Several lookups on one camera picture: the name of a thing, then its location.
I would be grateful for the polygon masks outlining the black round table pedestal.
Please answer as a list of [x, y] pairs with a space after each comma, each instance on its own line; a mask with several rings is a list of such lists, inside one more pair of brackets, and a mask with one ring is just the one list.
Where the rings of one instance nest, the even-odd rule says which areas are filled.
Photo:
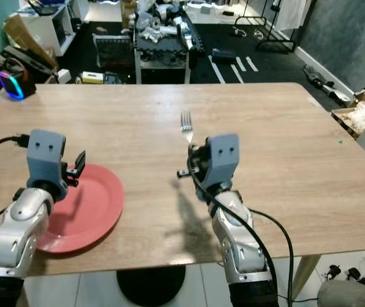
[[139, 307], [161, 307], [177, 297], [184, 285], [185, 266], [129, 269], [116, 272], [124, 298]]

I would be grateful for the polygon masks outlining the yellow and white device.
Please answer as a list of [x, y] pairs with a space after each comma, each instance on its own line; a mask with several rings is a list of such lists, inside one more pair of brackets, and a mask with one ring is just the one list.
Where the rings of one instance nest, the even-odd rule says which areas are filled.
[[103, 84], [104, 74], [91, 71], [83, 71], [80, 75], [83, 84]]

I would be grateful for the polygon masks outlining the black floor mat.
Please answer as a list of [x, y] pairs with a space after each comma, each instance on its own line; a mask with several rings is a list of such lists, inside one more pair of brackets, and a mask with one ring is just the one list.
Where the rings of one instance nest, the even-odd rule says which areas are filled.
[[[76, 37], [58, 64], [62, 69], [68, 69], [72, 74], [81, 72], [103, 72], [97, 65], [97, 50], [93, 44], [92, 35], [97, 28], [105, 29], [108, 33], [121, 33], [119, 22], [89, 22], [81, 26]], [[212, 49], [229, 49], [235, 51], [241, 58], [251, 58], [243, 63], [245, 70], [236, 77], [229, 63], [219, 62], [217, 67], [221, 76], [228, 84], [238, 84], [240, 80], [250, 83], [297, 83], [313, 90], [303, 71], [305, 62], [295, 53], [258, 52], [256, 39], [253, 37], [253, 27], [243, 26], [247, 37], [240, 38], [232, 35], [231, 24], [195, 24], [195, 29], [205, 47], [206, 54], [195, 59], [194, 69], [190, 74], [191, 84], [217, 84], [217, 74], [212, 70], [208, 61]]]

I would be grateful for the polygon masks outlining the grey metal work table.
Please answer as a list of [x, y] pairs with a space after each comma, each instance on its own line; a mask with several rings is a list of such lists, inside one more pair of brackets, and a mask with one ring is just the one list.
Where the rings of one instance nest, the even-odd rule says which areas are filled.
[[143, 84], [143, 70], [184, 70], [184, 84], [190, 84], [193, 47], [176, 35], [164, 37], [158, 30], [146, 28], [134, 34], [136, 84]]

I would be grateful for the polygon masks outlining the black power plug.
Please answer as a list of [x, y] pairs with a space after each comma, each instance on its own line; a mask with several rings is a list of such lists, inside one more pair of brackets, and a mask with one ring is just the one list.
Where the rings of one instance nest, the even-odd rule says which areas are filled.
[[341, 274], [341, 272], [342, 269], [340, 269], [340, 266], [337, 266], [337, 264], [331, 264], [323, 277], [325, 277], [325, 280], [327, 281], [334, 280], [334, 278], [336, 278], [338, 274]]

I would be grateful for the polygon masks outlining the grey black machine part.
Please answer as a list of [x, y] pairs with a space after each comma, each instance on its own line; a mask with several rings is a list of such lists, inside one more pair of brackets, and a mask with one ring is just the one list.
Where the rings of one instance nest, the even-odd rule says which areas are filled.
[[337, 105], [347, 107], [354, 102], [354, 99], [350, 96], [342, 93], [342, 91], [335, 90], [334, 82], [323, 78], [323, 75], [319, 74], [311, 65], [304, 65], [302, 71], [313, 86], [322, 90], [328, 97], [333, 99]]

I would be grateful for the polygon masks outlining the white hanging cloth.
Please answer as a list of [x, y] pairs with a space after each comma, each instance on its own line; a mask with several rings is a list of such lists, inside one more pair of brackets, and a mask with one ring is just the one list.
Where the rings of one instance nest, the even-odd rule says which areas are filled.
[[297, 29], [306, 18], [313, 0], [276, 0], [279, 12], [274, 26], [278, 30]]

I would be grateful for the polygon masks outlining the red round plate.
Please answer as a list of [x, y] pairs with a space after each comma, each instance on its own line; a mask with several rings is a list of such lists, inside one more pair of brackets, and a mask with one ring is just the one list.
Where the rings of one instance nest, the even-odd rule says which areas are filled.
[[117, 224], [125, 204], [123, 181], [111, 169], [88, 164], [77, 187], [69, 187], [49, 217], [36, 248], [45, 253], [72, 253], [102, 239]]

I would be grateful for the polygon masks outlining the small white box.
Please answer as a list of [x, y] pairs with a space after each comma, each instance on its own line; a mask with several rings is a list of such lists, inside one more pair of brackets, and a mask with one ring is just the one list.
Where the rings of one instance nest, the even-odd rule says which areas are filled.
[[57, 80], [60, 84], [68, 84], [72, 80], [70, 70], [61, 69], [57, 72]]

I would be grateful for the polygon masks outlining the grey-beige cloth sack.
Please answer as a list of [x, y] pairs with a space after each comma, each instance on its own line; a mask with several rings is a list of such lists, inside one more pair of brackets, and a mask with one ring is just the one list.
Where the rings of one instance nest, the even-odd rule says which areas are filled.
[[317, 307], [365, 307], [365, 285], [330, 280], [322, 284], [316, 297]]

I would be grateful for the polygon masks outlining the black plastic crate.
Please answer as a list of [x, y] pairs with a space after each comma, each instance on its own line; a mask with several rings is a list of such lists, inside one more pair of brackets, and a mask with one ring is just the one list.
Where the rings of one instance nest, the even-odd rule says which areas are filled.
[[100, 68], [134, 67], [134, 49], [129, 35], [92, 34], [93, 44], [97, 50], [97, 65]]

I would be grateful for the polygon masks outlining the flat black case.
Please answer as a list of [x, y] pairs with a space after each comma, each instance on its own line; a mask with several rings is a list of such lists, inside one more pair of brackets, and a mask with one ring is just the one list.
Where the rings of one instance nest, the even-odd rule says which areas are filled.
[[237, 52], [231, 49], [212, 49], [210, 55], [214, 63], [231, 64], [238, 58]]

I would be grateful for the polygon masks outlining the white shelf cabinet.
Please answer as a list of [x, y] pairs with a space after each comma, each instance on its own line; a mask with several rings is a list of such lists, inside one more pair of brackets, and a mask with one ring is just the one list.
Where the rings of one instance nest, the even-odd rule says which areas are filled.
[[59, 58], [77, 37], [88, 12], [88, 0], [28, 0], [18, 15], [35, 42]]

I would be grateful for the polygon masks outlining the silver metal fork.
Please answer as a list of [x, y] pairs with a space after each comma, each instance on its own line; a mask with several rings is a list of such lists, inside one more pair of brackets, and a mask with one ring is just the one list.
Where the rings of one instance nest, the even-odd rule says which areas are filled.
[[185, 110], [180, 113], [180, 132], [182, 132], [182, 135], [188, 142], [189, 146], [194, 146], [193, 119], [189, 110]]

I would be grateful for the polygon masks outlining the brown cardboard sheet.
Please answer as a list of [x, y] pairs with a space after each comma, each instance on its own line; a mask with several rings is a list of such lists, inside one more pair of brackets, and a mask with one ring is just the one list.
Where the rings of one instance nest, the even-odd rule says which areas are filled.
[[52, 69], [59, 67], [54, 50], [48, 47], [44, 49], [42, 44], [36, 41], [35, 36], [29, 31], [24, 19], [19, 15], [8, 17], [2, 26], [3, 31], [10, 37], [10, 40], [18, 44], [22, 49], [30, 50], [40, 58], [44, 59]]

